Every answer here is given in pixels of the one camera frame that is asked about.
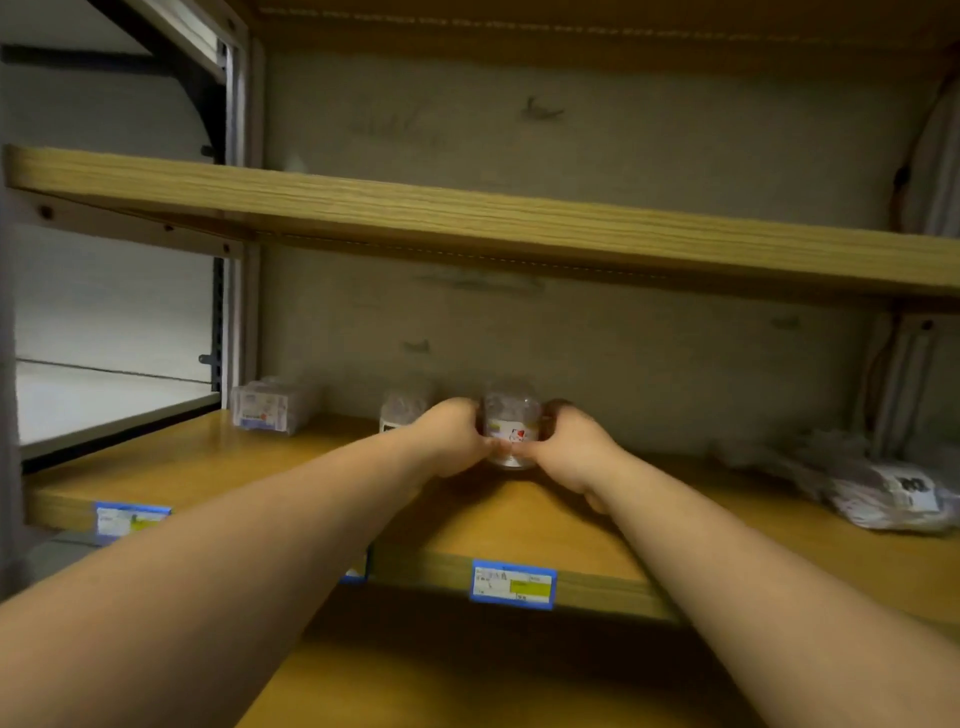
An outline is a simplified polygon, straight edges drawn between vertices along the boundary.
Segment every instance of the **price tag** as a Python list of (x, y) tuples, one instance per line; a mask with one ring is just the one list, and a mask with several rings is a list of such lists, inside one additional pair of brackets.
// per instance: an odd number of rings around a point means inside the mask
[(908, 465), (874, 465), (901, 508), (914, 513), (940, 513), (937, 488), (923, 471)]
[(367, 581), (367, 562), (369, 553), (364, 551), (363, 556), (357, 560), (356, 564), (347, 569), (347, 573), (340, 577), (341, 584), (362, 584)]
[(526, 609), (553, 609), (557, 572), (496, 561), (473, 560), (470, 601), (510, 604)]
[(159, 505), (133, 505), (131, 503), (94, 503), (96, 537), (101, 543), (116, 541), (135, 531), (157, 525), (172, 513), (173, 509)]

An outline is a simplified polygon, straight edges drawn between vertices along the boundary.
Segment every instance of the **clear plastic jar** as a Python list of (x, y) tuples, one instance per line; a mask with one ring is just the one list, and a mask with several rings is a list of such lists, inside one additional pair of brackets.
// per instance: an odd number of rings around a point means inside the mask
[[(484, 395), (484, 434), (512, 443), (540, 438), (542, 407), (537, 392), (526, 379), (507, 378), (493, 382)], [(534, 463), (513, 455), (492, 455), (490, 462), (504, 470), (521, 471)]]
[(410, 377), (393, 387), (380, 407), (380, 432), (412, 425), (433, 406), (435, 398), (433, 383), (421, 377)]

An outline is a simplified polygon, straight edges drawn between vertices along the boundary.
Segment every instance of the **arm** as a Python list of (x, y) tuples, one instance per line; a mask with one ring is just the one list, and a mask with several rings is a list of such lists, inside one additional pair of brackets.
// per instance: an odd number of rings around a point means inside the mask
[(0, 605), (0, 726), (233, 725), (419, 487), (490, 454), (475, 415), (443, 402)]
[(561, 405), (514, 446), (607, 511), (774, 728), (953, 726), (960, 650), (767, 539)]

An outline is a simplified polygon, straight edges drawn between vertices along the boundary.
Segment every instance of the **sticker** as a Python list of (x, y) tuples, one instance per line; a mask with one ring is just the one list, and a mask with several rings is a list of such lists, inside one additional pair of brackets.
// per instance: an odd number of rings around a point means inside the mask
[(367, 581), (367, 562), (369, 553), (363, 552), (363, 556), (357, 560), (357, 563), (347, 569), (347, 573), (340, 577), (341, 584), (362, 584)]
[[(487, 437), (495, 437), (512, 443), (537, 441), (540, 438), (540, 427), (538, 425), (515, 423), (509, 420), (487, 420), (484, 425), (484, 432)], [(512, 455), (498, 458), (496, 462), (505, 468), (525, 468), (529, 465), (526, 460), (520, 460)]]
[(247, 429), (287, 431), (287, 396), (270, 392), (243, 392), (240, 426)]
[(874, 465), (898, 507), (914, 513), (940, 513), (936, 484), (909, 465)]
[(172, 508), (158, 505), (130, 503), (94, 503), (95, 535), (98, 541), (109, 543), (136, 531), (157, 525), (172, 512)]
[(526, 609), (553, 609), (557, 572), (496, 561), (473, 560), (470, 601), (510, 604)]

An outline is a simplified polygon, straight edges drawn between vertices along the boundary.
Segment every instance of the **hand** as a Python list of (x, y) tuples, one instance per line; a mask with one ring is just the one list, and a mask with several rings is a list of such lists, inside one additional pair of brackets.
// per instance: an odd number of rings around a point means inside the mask
[(596, 420), (569, 402), (550, 402), (543, 415), (543, 440), (512, 443), (514, 456), (533, 460), (565, 488), (582, 493), (595, 511), (606, 513), (597, 487), (626, 452)]
[(426, 447), (434, 475), (450, 477), (493, 454), (507, 443), (477, 431), (477, 403), (457, 398), (442, 401), (417, 419), (410, 430)]

